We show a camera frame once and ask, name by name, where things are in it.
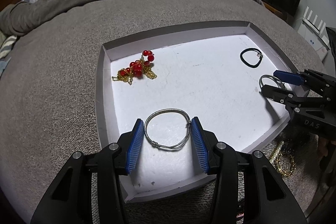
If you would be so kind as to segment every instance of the black hair tie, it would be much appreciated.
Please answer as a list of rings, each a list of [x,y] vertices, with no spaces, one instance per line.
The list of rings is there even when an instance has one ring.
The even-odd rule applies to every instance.
[[[243,58],[243,54],[246,53],[246,52],[250,52],[250,51],[254,51],[254,52],[257,52],[257,57],[259,57],[259,62],[256,63],[255,65],[251,65],[249,63],[247,63],[244,58]],[[258,50],[257,48],[247,48],[245,50],[243,50],[241,53],[240,53],[240,60],[248,67],[250,68],[256,68],[260,65],[261,61],[263,60],[263,54],[261,53],[260,50]]]

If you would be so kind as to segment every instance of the silver wire bracelet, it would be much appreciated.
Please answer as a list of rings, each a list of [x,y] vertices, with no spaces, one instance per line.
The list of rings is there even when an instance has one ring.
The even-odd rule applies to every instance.
[[[147,133],[147,126],[148,126],[150,120],[153,119],[155,116],[157,116],[159,114],[168,113],[168,112],[180,113],[187,120],[187,134],[185,135],[185,137],[183,138],[182,141],[180,141],[178,144],[172,145],[172,146],[166,146],[166,145],[158,144],[157,142],[153,141],[148,136],[148,133]],[[145,131],[145,137],[146,137],[146,139],[148,140],[148,142],[152,146],[154,146],[156,148],[180,149],[180,148],[182,148],[185,145],[186,141],[188,140],[188,138],[190,136],[190,133],[191,133],[191,121],[190,121],[190,118],[189,118],[188,114],[186,112],[184,112],[183,110],[181,110],[181,109],[176,109],[176,108],[161,109],[161,110],[156,111],[156,112],[154,112],[154,113],[152,113],[151,115],[148,116],[148,118],[147,118],[147,120],[145,122],[145,125],[144,125],[144,131]]]
[[[273,80],[274,83],[277,84],[277,86],[280,88],[280,89],[283,89],[285,90],[286,87],[285,87],[285,84],[281,82],[281,80],[273,75],[262,75],[259,79],[259,86],[260,88],[262,88],[264,86],[264,83],[263,83],[263,79],[264,78],[268,78],[268,79],[271,79]]]

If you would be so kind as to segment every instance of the gold chain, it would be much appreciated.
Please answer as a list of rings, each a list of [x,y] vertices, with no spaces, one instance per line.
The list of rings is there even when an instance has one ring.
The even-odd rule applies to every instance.
[[[154,72],[152,72],[151,66],[144,65],[145,60],[144,60],[143,55],[141,55],[140,63],[142,66],[142,74],[146,75],[149,79],[152,79],[152,80],[157,77],[157,75]],[[132,70],[127,71],[127,69],[122,68],[118,71],[117,76],[112,76],[112,81],[122,81],[122,82],[129,83],[130,85],[132,85],[133,77],[134,77],[134,74]]]
[[[287,156],[289,158],[289,160],[291,162],[291,167],[289,169],[283,170],[282,167],[280,166],[279,162],[280,162],[280,157],[281,156]],[[278,173],[280,173],[281,175],[283,175],[286,178],[290,177],[296,169],[296,165],[295,165],[295,162],[294,162],[294,157],[290,154],[283,153],[283,152],[279,153],[278,157],[274,161],[274,164],[277,168]]]

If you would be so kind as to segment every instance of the metal screw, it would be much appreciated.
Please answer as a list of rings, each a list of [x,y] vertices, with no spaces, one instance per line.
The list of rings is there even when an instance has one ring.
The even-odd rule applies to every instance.
[[[225,149],[225,148],[226,148],[226,144],[223,143],[223,142],[219,142],[219,143],[217,143],[216,146],[217,146],[219,149]]]
[[[110,146],[109,146],[110,150],[117,150],[118,147],[119,147],[119,145],[117,143],[111,143]]]
[[[257,158],[261,158],[263,156],[263,152],[257,150],[253,153]]]
[[[72,154],[72,157],[73,157],[74,159],[78,159],[78,158],[81,157],[81,155],[82,155],[82,153],[79,152],[79,151],[77,151],[77,152],[75,152],[75,153]]]

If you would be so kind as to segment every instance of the white tray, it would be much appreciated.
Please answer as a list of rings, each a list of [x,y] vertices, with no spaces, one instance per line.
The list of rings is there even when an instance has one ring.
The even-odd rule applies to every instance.
[[[240,53],[259,48],[264,57],[249,68]],[[141,57],[155,54],[155,80],[144,76],[132,85],[111,81],[111,76]],[[244,54],[255,64],[255,52]],[[251,152],[267,145],[289,120],[284,105],[264,98],[258,84],[261,75],[275,70],[297,71],[293,63],[260,29],[244,21],[199,22],[149,30],[102,46],[97,67],[96,115],[101,147],[116,142],[160,109],[179,108],[190,119],[197,116],[205,130],[237,151]],[[265,84],[274,85],[264,79]],[[288,89],[305,95],[301,87]],[[182,115],[155,117],[148,134],[160,144],[174,145],[186,133]],[[121,176],[126,202],[163,198],[204,185],[214,176],[202,173],[191,140],[179,151],[153,148],[144,138],[133,172]]]

